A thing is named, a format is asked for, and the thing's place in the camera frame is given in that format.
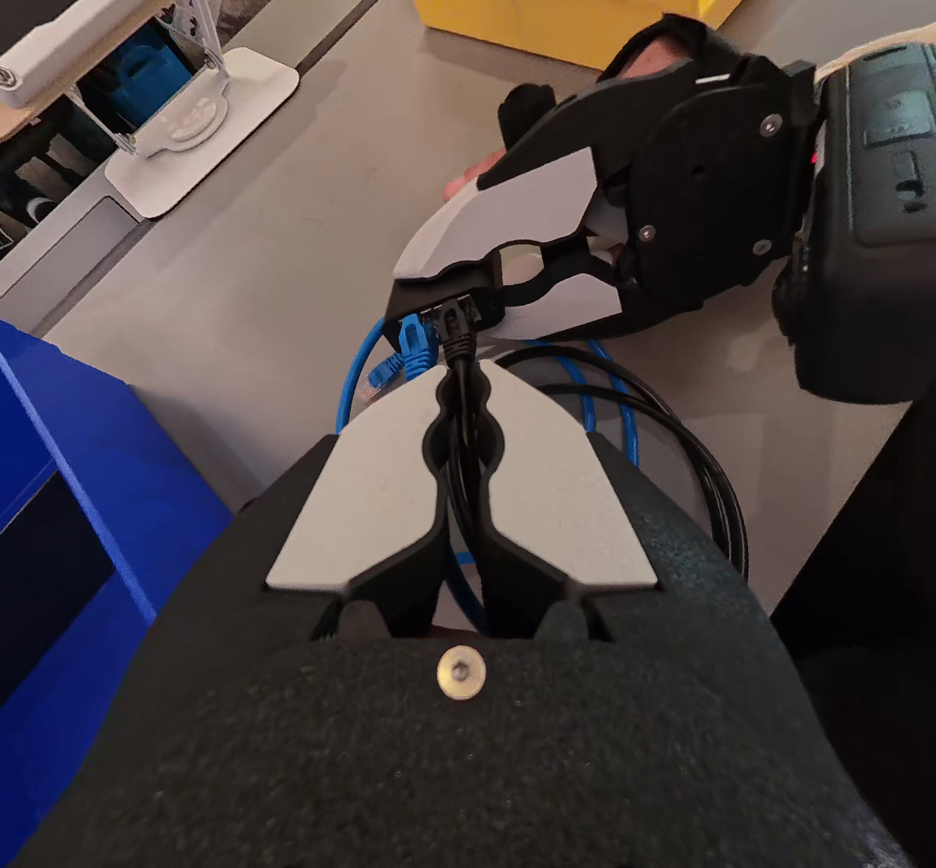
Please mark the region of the black ethernet adapter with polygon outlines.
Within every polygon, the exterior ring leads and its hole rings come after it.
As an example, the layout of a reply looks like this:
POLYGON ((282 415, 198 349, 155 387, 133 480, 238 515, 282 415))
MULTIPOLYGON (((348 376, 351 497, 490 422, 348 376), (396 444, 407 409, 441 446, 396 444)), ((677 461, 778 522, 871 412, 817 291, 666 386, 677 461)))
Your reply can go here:
POLYGON ((479 262, 449 267, 432 278, 396 279, 384 313, 384 330, 396 333, 406 316, 425 314, 448 300, 462 299, 474 305, 477 330, 494 328, 506 315, 503 290, 498 252, 479 262))

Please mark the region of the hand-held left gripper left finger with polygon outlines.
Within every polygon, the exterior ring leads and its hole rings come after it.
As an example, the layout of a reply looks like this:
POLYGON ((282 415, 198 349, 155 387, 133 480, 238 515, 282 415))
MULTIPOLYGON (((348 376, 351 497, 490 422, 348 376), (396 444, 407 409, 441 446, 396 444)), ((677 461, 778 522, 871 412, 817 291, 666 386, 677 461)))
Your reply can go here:
POLYGON ((448 376, 435 366, 337 435, 270 589, 372 602, 396 637, 429 631, 449 549, 448 376))

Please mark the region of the blue plastic bin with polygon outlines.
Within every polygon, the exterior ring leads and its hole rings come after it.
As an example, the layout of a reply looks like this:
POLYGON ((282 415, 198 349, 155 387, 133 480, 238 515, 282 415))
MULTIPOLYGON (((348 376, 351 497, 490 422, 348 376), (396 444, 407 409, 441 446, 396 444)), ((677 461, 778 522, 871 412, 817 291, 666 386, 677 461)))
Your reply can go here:
POLYGON ((131 657, 232 515, 123 381, 1 324, 2 527, 64 477, 113 575, 1 709, 1 859, 73 780, 131 657))

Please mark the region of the person's right hand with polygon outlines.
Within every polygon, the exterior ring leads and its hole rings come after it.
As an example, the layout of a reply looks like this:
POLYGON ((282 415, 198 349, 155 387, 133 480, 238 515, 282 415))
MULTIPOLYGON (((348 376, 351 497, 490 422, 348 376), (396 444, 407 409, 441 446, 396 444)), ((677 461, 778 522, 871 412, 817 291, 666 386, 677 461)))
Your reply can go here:
MULTIPOLYGON (((626 63, 622 64, 620 69, 617 70, 616 77, 618 79, 632 79, 652 75, 689 57, 690 54, 689 44, 682 38, 663 34, 656 37, 639 53, 629 57, 626 63)), ((505 153, 506 149, 503 147, 490 153, 483 160, 468 168, 462 175, 448 182, 444 189, 443 200, 445 202, 451 200, 463 187, 492 168, 505 153)))

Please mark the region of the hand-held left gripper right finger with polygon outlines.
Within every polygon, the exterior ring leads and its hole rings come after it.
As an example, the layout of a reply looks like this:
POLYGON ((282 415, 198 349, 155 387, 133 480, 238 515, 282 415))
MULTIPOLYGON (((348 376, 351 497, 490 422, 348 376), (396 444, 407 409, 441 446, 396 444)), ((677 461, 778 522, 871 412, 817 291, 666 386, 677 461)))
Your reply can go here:
POLYGON ((494 361, 476 365, 476 561, 487 623, 529 638, 551 606, 651 591, 659 579, 595 445, 494 361))

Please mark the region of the printed paper sheet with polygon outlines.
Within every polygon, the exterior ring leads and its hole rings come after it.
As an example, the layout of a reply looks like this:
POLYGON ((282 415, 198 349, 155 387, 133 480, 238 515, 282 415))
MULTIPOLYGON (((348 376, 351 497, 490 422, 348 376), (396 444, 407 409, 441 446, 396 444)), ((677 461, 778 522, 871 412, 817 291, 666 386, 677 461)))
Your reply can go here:
POLYGON ((198 50, 205 58, 208 68, 226 70, 223 50, 217 32, 217 19, 223 0, 171 0, 156 16, 158 21, 175 38, 198 50))

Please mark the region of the blue storage box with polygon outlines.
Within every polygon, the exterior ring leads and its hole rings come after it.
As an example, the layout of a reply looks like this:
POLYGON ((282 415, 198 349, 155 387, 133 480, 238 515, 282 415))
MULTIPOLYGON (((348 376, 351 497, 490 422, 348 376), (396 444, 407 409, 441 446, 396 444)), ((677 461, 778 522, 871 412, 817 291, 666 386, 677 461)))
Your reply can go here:
POLYGON ((192 80, 196 69, 168 30, 148 20, 78 81, 86 106, 131 134, 192 80))

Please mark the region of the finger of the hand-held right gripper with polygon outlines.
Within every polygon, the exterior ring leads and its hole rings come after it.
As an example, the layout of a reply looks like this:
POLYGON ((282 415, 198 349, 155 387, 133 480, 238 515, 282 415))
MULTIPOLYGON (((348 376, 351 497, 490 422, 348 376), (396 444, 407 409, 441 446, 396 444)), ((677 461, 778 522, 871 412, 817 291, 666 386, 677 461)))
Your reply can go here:
POLYGON ((503 288, 501 340, 540 340, 618 316, 622 298, 608 253, 570 252, 524 282, 503 288))
POLYGON ((394 280, 431 279, 515 242, 550 244, 579 230, 605 242, 628 240, 626 213, 599 188, 589 148, 484 190, 478 183, 462 187, 415 232, 394 280))

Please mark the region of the black bin divider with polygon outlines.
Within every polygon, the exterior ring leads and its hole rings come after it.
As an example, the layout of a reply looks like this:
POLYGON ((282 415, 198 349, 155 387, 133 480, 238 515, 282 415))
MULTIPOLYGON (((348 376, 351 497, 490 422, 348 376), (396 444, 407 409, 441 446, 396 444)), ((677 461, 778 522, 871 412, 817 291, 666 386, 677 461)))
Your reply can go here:
POLYGON ((2 703, 113 572, 71 488, 53 473, 2 527, 2 703))

